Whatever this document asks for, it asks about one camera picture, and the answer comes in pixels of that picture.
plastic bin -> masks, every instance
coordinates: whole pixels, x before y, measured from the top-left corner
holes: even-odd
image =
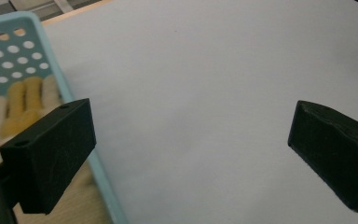
[[[74,96],[37,16],[31,12],[0,16],[0,95],[6,95],[7,88],[15,81],[48,75],[55,76],[63,102],[73,101]],[[112,222],[127,223],[95,150],[89,156],[89,165]]]

white tabletop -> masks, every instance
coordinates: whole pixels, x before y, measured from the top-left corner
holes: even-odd
[[[129,223],[358,223],[287,146],[297,100],[358,120],[358,3],[115,0],[46,30]]]

light blue container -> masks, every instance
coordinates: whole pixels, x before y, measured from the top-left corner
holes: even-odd
[[[15,81],[48,75],[55,76],[63,101],[74,101],[37,16],[31,12],[0,16],[0,95],[6,95]],[[89,164],[112,222],[127,223],[95,150],[89,156]]]

